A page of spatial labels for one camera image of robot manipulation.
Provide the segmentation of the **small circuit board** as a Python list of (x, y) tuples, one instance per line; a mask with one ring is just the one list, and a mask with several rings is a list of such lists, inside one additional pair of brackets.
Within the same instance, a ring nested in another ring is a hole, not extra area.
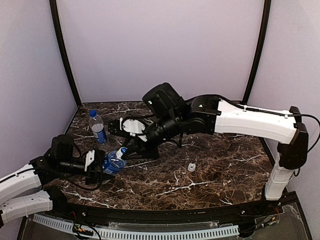
[(80, 236), (92, 237), (94, 235), (93, 231), (85, 229), (81, 224), (74, 224), (71, 230), (74, 234)]

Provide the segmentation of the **white cap water bottle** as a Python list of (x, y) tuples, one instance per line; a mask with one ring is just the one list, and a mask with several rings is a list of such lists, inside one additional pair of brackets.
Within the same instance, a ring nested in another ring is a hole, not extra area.
[(125, 167), (127, 162), (123, 159), (117, 159), (116, 152), (118, 150), (113, 150), (106, 155), (102, 164), (104, 173), (109, 175), (116, 175)]

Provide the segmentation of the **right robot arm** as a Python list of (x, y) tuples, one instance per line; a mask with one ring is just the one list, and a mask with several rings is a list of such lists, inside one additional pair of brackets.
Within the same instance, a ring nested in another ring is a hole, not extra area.
[(146, 125), (141, 116), (120, 119), (119, 128), (133, 138), (126, 154), (157, 159), (158, 146), (183, 134), (240, 134), (277, 141), (278, 157), (264, 188), (264, 198), (277, 201), (295, 170), (307, 161), (309, 133), (297, 107), (268, 110), (241, 105), (221, 95), (184, 100), (167, 82), (152, 88), (143, 102), (156, 118)]

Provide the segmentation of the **white blue bottle cap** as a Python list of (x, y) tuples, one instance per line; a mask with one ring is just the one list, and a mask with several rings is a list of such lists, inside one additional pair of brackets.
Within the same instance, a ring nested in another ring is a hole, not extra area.
[(126, 153), (127, 151), (127, 147), (121, 147), (117, 152), (116, 152), (116, 157), (119, 160), (122, 160), (123, 155)]

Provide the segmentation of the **blue cap water bottle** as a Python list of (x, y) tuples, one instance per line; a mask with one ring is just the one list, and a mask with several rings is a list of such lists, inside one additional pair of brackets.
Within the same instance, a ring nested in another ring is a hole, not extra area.
[(100, 115), (98, 115), (95, 109), (89, 111), (89, 127), (98, 143), (102, 147), (106, 147), (108, 143), (108, 137), (105, 130), (105, 124)]

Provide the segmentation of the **left black frame post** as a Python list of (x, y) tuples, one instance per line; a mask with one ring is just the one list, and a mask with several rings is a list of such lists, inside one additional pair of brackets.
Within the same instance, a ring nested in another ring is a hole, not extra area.
[(62, 32), (62, 26), (61, 26), (61, 21), (60, 21), (60, 16), (59, 16), (59, 11), (58, 11), (58, 2), (56, 0), (49, 0), (49, 6), (50, 6), (50, 12), (51, 12), (51, 18), (53, 22), (53, 27), (54, 27), (54, 32), (56, 36), (56, 41), (58, 44), (58, 49), (60, 52), (60, 57), (62, 60), (62, 64), (64, 67), (64, 71), (67, 77), (67, 81), (73, 96), (73, 99), (75, 101), (75, 104), (77, 108), (79, 108), (82, 105), (82, 101), (79, 95), (79, 91), (76, 86), (75, 78), (72, 73), (72, 68), (70, 65), (68, 53), (67, 53), (67, 48), (65, 45), (64, 41), (64, 36)]

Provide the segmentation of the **black front table rail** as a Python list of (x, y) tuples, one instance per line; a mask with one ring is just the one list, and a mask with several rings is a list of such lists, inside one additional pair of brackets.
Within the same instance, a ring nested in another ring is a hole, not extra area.
[(75, 203), (65, 203), (63, 208), (46, 211), (49, 216), (82, 221), (92, 225), (109, 223), (129, 224), (187, 224), (218, 221), (221, 224), (246, 224), (256, 218), (283, 213), (284, 206), (298, 202), (295, 191), (285, 192), (278, 201), (257, 200), (236, 205), (190, 210), (124, 210)]

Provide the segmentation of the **right black frame post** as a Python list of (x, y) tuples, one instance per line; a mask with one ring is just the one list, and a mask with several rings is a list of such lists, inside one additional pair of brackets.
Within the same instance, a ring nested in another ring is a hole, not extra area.
[(246, 84), (246, 88), (245, 88), (243, 98), (241, 101), (245, 105), (248, 103), (248, 101), (250, 99), (250, 95), (251, 95), (251, 92), (252, 92), (252, 89), (253, 89), (253, 86), (255, 83), (257, 72), (258, 72), (259, 63), (260, 63), (260, 59), (262, 56), (262, 51), (263, 51), (264, 42), (265, 42), (267, 29), (268, 29), (268, 22), (269, 22), (269, 16), (270, 16), (270, 11), (271, 11), (271, 5), (272, 5), (271, 0), (264, 1), (256, 49), (255, 49), (248, 81)]

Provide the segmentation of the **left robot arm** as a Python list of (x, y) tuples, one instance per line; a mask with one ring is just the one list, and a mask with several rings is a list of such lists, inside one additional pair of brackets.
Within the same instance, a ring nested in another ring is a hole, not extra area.
[(40, 212), (64, 211), (67, 198), (57, 186), (56, 179), (72, 183), (71, 177), (84, 176), (86, 186), (73, 185), (95, 191), (102, 183), (114, 179), (103, 171), (105, 152), (99, 149), (81, 152), (72, 136), (61, 134), (52, 139), (51, 147), (43, 156), (34, 158), (17, 171), (0, 180), (0, 224)]

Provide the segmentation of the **clear bottle cap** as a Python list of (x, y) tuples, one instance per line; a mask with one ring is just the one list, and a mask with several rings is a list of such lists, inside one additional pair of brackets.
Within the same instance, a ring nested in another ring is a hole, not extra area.
[(187, 170), (188, 170), (189, 172), (194, 172), (194, 171), (196, 170), (196, 164), (193, 163), (193, 162), (190, 162), (190, 163), (188, 164)]

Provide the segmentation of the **black frame post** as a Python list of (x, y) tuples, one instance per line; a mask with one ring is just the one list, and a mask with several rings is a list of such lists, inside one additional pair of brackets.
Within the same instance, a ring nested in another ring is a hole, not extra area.
[(269, 16), (270, 16), (270, 11), (271, 11), (271, 5), (272, 5), (271, 0), (264, 1), (256, 49), (255, 49), (248, 81), (246, 84), (246, 88), (245, 88), (243, 98), (241, 101), (245, 105), (248, 103), (248, 101), (250, 99), (250, 95), (251, 95), (251, 92), (252, 92), (252, 89), (253, 89), (253, 86), (255, 83), (257, 72), (258, 72), (259, 63), (260, 63), (260, 59), (262, 56), (262, 51), (263, 51), (264, 42), (265, 42), (267, 29), (268, 29), (268, 22), (269, 22)]
[(54, 27), (54, 32), (56, 36), (56, 41), (58, 44), (58, 49), (60, 52), (60, 57), (62, 60), (62, 64), (64, 67), (64, 71), (67, 77), (67, 81), (73, 96), (73, 99), (75, 101), (75, 104), (77, 108), (79, 108), (82, 105), (82, 101), (79, 95), (79, 91), (76, 86), (75, 78), (72, 73), (72, 68), (70, 65), (68, 53), (67, 53), (67, 48), (65, 45), (64, 41), (64, 36), (62, 32), (62, 26), (61, 26), (61, 21), (60, 21), (60, 16), (59, 16), (59, 11), (58, 11), (58, 2), (56, 0), (49, 0), (49, 6), (50, 6), (50, 12), (51, 12), (51, 18), (53, 22), (53, 27)]

